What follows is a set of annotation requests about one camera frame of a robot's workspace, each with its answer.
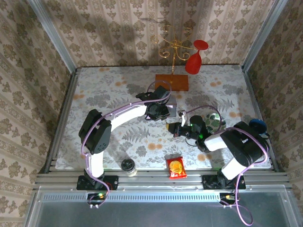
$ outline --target black mount plate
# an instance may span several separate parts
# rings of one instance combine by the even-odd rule
[[[118,176],[104,176],[102,179],[103,182],[107,183],[109,189],[111,191],[116,191],[119,185],[119,177]],[[88,180],[86,176],[79,176],[77,182],[77,190],[79,191],[106,191],[105,186],[101,185],[96,188],[91,182]]]
[[[232,182],[228,185],[228,187],[221,187],[219,185],[217,175],[203,175],[202,176],[202,184],[204,190],[214,190],[214,189],[236,189],[237,178],[234,178]],[[246,189],[244,177],[240,177],[238,189]]]

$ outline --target aluminum frame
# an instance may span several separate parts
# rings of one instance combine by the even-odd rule
[[[280,14],[282,13],[285,5],[288,3],[288,0],[276,0],[270,9],[268,16],[266,17],[265,21],[262,24],[262,27],[254,40],[249,52],[247,53],[242,67],[244,72],[248,72],[249,68],[251,67],[252,63],[254,62],[258,52],[260,51],[261,47],[263,46],[265,40],[267,39],[269,33],[271,32],[273,26],[275,25],[276,21],[278,20]]]
[[[64,195],[56,201],[83,201],[87,195],[87,191],[77,191],[76,182],[82,171],[54,171],[48,174],[38,174],[34,195],[29,204],[29,212],[25,227],[34,227],[41,204],[49,202],[44,200],[45,195]],[[128,177],[124,171],[108,171],[108,175],[118,175],[119,186],[117,191],[112,192],[114,196],[125,195],[211,195],[219,192],[232,192],[233,190],[203,190],[202,175],[216,174],[215,171],[187,171],[188,177],[185,179],[171,180],[168,178],[167,171],[138,171],[135,177]],[[285,209],[285,213],[290,222],[290,226],[299,226],[300,217],[298,216],[298,208],[294,204],[294,200],[290,197],[289,191],[291,184],[288,181],[286,173],[275,173],[271,170],[249,170],[244,174],[246,182],[246,190],[240,192],[279,192]]]
[[[252,102],[252,105],[254,107],[255,113],[257,113],[257,116],[258,116],[259,119],[263,120],[262,114],[261,114],[261,111],[260,111],[260,108],[259,108],[259,105],[258,105],[258,102],[257,102],[257,99],[256,99],[255,94],[254,94],[254,90],[252,88],[252,85],[251,85],[251,82],[250,82],[250,79],[249,79],[249,76],[248,76],[248,73],[246,71],[243,71],[243,74],[244,74],[244,79],[245,79],[245,82],[246,82],[247,90],[249,92],[249,95],[250,95],[251,102]],[[269,143],[269,152],[268,153],[269,153],[270,161],[271,161],[271,164],[274,168],[274,171],[279,172],[280,171],[279,166],[278,166],[278,163],[276,161],[276,156],[273,152],[271,143]]]
[[[73,62],[67,48],[65,47],[63,41],[61,40],[51,17],[48,14],[47,9],[44,7],[44,1],[41,0],[28,0],[28,3],[32,7],[33,11],[38,17],[38,20],[41,22],[44,30],[48,34],[52,43],[54,44],[56,50],[60,54],[62,60],[64,61],[66,67],[70,73],[74,73],[76,70],[76,64]]]
[[[78,82],[78,77],[80,74],[80,70],[77,70],[75,73],[73,73],[74,75],[71,76],[71,80],[70,80],[70,84],[66,93],[66,97],[62,106],[62,111],[61,111],[61,116],[59,118],[59,122],[58,122],[58,126],[56,128],[56,132],[54,135],[54,139],[52,141],[50,150],[49,150],[49,155],[48,158],[46,160],[45,163],[45,168],[44,168],[44,173],[48,173],[53,161],[54,157],[57,157],[58,154],[58,150],[60,147],[60,144],[62,142],[62,137],[64,134],[64,130],[65,130],[65,125],[67,123],[67,119],[68,119],[68,115],[70,112],[70,108],[71,108],[71,103],[72,103],[72,97],[75,93],[75,89],[77,86],[77,82]]]

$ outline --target jar lid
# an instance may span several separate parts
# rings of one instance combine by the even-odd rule
[[[121,169],[126,172],[131,172],[135,169],[134,161],[131,158],[124,159],[121,163]]]

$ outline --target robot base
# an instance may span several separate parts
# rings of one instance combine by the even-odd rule
[[[98,179],[106,183],[111,191],[117,190],[119,185],[118,176],[102,175]],[[88,174],[86,173],[86,171],[84,171],[84,175],[78,177],[77,190],[78,191],[106,191],[106,188],[101,183],[91,179],[90,176],[88,176]]]
[[[218,175],[203,175],[202,184],[204,190],[214,190],[214,189],[236,189],[237,177],[230,181],[225,181],[222,183],[221,180],[218,180]],[[238,189],[246,189],[244,177],[240,177]]]

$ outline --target wooden block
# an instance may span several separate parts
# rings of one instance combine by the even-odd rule
[[[156,74],[156,80],[169,82],[172,91],[188,91],[188,75]],[[163,82],[156,83],[155,87],[160,85],[169,90],[169,86]]]

